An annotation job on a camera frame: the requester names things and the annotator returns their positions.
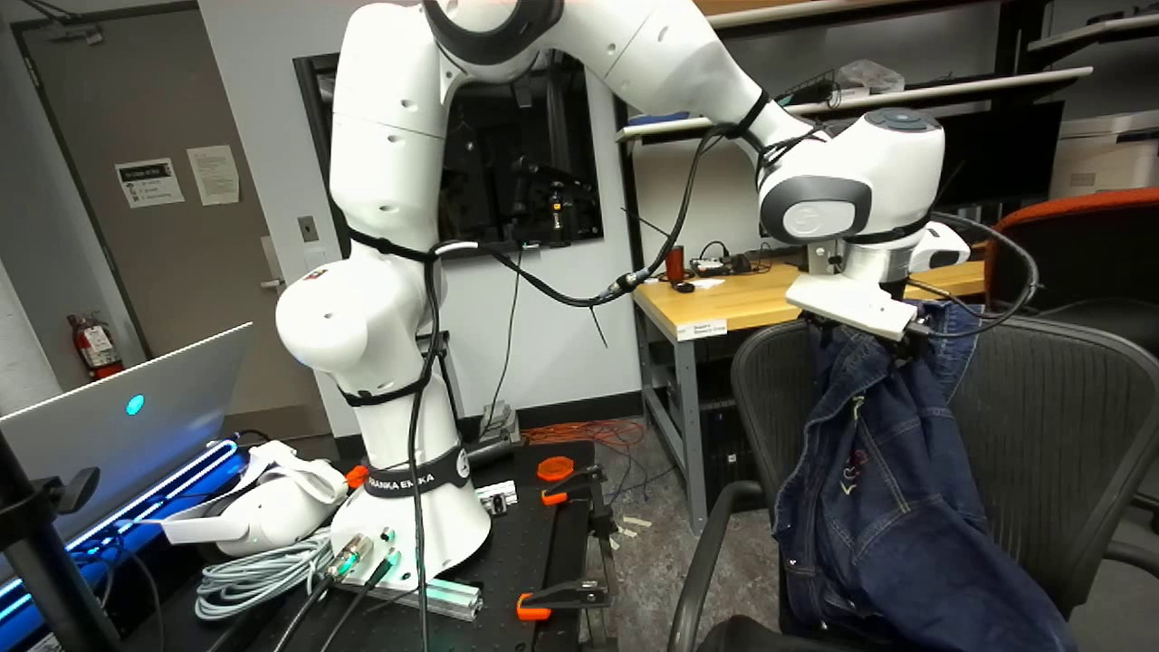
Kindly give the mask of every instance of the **chair armrest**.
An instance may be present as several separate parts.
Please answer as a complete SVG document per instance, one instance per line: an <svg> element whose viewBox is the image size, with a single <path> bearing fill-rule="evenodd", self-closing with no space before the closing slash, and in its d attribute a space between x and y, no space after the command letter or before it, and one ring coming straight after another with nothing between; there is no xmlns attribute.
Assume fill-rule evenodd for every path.
<svg viewBox="0 0 1159 652"><path fill-rule="evenodd" d="M672 652L693 652L696 650L696 630L699 630L699 615L703 615L703 603L710 593L710 581L716 573L716 558L721 558L721 544L728 537L728 523L732 523L732 509L744 496L760 496L756 481L728 481L710 513L710 523L703 525L696 550L693 550L693 567L681 589L681 603L672 624L672 639L666 650Z"/></svg>
<svg viewBox="0 0 1159 652"><path fill-rule="evenodd" d="M1133 567L1133 570L1152 573L1159 581L1159 558L1152 550L1144 550L1144 549L1112 542L1106 558Z"/></svg>

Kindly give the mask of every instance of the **monitor screen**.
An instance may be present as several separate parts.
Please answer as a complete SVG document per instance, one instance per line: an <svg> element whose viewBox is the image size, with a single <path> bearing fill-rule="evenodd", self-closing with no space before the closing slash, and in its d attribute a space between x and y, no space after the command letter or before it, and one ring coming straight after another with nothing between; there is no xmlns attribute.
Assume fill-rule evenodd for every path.
<svg viewBox="0 0 1159 652"><path fill-rule="evenodd" d="M990 206L1052 196L1060 101L941 115L937 206Z"/></svg>
<svg viewBox="0 0 1159 652"><path fill-rule="evenodd" d="M335 78L338 56L299 62L323 177ZM510 84L463 84L447 124L440 238L532 251L602 235L583 67L556 56Z"/></svg>

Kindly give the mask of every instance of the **door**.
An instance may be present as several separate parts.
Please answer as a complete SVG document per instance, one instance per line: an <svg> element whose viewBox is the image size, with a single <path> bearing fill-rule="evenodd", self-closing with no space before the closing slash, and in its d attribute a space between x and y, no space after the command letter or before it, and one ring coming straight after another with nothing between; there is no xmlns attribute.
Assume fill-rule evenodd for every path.
<svg viewBox="0 0 1159 652"><path fill-rule="evenodd" d="M276 333L284 284L201 10L108 16L101 42L22 26L20 42L145 353L254 324L231 428L325 435L317 377Z"/></svg>

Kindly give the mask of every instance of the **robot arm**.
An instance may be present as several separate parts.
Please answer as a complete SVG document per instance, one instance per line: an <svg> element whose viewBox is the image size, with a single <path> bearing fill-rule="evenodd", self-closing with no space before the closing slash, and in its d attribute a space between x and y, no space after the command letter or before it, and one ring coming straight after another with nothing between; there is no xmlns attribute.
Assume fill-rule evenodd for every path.
<svg viewBox="0 0 1159 652"><path fill-rule="evenodd" d="M804 277L790 301L880 336L906 333L912 311L880 284L911 277L941 176L937 124L891 108L831 138L768 101L693 0L361 8L348 26L335 104L335 199L350 234L434 248L452 91L516 81L548 51L579 57L640 114L699 114L745 143L760 235L804 242L819 263L809 272L824 281Z"/></svg>
<svg viewBox="0 0 1159 652"><path fill-rule="evenodd" d="M809 311L901 336L912 311L880 284L911 277L941 172L941 131L874 114L831 138L732 62L693 0L423 0L350 16L335 91L329 191L350 258L299 281L278 333L348 397L370 485L335 519L335 550L366 542L384 584L416 589L471 558L489 519L452 410L416 333L431 311L447 119L460 84L516 81L548 51L588 67L640 114L699 114L749 145L760 234L819 255L790 289Z"/></svg>

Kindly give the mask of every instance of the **denim jacket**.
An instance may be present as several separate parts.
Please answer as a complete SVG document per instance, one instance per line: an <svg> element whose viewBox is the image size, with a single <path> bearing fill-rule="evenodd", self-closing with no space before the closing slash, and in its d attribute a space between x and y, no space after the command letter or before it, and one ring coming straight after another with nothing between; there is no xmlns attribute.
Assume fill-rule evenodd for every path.
<svg viewBox="0 0 1159 652"><path fill-rule="evenodd" d="M971 333L957 306L928 310ZM812 328L824 397L780 490L785 630L835 630L884 650L1076 650L1040 584L987 533L948 399L978 336L906 354L845 328Z"/></svg>

